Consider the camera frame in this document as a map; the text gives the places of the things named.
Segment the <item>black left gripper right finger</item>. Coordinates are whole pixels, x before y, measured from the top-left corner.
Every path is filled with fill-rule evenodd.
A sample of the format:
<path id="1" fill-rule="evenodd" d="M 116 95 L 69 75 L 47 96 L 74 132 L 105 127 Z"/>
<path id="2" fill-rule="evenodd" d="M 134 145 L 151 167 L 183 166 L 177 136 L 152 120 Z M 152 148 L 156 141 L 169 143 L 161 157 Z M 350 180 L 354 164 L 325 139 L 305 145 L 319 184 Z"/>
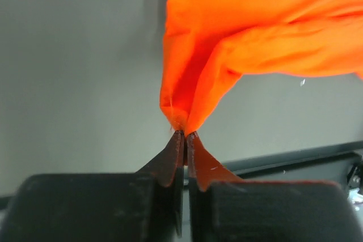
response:
<path id="1" fill-rule="evenodd" d="M 259 181 L 233 174 L 186 139 L 193 241 L 359 241 L 360 223 L 333 181 Z"/>

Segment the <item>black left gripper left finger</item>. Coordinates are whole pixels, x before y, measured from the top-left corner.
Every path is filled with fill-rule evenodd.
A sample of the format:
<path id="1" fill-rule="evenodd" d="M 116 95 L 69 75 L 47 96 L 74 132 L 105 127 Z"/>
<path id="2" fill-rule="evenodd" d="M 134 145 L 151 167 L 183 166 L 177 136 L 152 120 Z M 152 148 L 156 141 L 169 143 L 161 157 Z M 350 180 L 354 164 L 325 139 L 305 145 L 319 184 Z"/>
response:
<path id="1" fill-rule="evenodd" d="M 6 241 L 173 241 L 182 234 L 184 134 L 134 173 L 34 175 L 10 199 Z"/>

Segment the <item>orange t-shirt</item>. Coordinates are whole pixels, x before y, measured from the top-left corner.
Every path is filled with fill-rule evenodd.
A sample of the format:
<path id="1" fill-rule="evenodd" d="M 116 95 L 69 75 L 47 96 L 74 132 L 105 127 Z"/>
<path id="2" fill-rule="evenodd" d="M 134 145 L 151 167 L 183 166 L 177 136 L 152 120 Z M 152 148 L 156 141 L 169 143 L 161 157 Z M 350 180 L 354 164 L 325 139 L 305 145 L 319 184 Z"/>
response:
<path id="1" fill-rule="evenodd" d="M 167 0 L 159 105 L 198 130 L 244 75 L 362 76 L 362 0 Z"/>

